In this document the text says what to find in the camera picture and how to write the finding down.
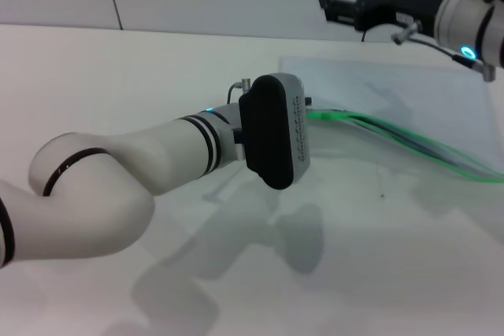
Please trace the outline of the clear green-zip document bag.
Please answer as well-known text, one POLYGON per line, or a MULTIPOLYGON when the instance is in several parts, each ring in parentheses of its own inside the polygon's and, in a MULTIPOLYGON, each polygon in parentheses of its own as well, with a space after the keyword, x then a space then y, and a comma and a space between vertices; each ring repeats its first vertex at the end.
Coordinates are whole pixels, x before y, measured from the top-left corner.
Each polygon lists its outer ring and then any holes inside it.
POLYGON ((313 100, 312 120, 363 127, 471 181, 504 184, 489 86, 456 69, 284 57, 313 100))

